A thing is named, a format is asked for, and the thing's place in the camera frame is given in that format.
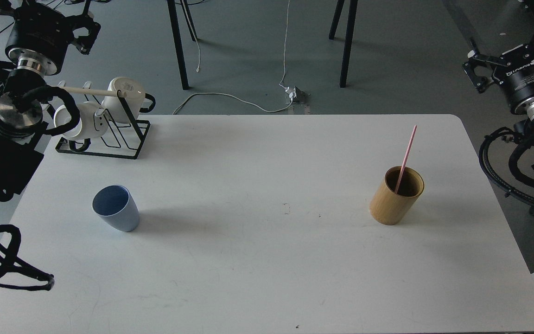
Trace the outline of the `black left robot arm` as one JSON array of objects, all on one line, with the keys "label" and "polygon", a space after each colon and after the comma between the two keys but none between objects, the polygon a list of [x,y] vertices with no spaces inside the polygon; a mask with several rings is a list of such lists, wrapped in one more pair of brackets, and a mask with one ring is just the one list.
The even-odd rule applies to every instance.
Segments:
[{"label": "black left robot arm", "polygon": [[[7,61],[0,61],[0,202],[21,193],[43,160],[35,147],[43,135],[63,135],[75,129],[80,112],[69,92],[46,83],[58,74],[70,45],[89,54],[100,24],[89,13],[65,16],[37,0],[22,0],[13,7],[0,0],[0,16],[13,19],[6,44]],[[0,225],[0,279],[15,273],[38,281],[22,290],[50,290],[54,276],[19,258],[21,232]],[[16,289],[17,285],[1,284]]]}]

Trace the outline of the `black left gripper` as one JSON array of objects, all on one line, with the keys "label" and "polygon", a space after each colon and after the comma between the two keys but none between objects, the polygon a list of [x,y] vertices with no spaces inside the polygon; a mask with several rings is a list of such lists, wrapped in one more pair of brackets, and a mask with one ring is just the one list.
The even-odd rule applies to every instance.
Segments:
[{"label": "black left gripper", "polygon": [[7,58],[17,68],[53,76],[61,72],[70,45],[88,55],[101,30],[89,12],[89,3],[87,0],[80,15],[65,16],[35,0],[21,2],[12,12]]}]

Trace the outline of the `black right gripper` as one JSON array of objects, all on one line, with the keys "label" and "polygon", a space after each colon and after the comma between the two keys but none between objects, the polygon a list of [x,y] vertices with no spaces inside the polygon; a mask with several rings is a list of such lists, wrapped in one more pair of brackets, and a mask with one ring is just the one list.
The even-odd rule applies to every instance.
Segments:
[{"label": "black right gripper", "polygon": [[534,35],[502,55],[482,54],[473,38],[463,70],[478,93],[491,85],[500,88],[512,114],[534,114]]}]

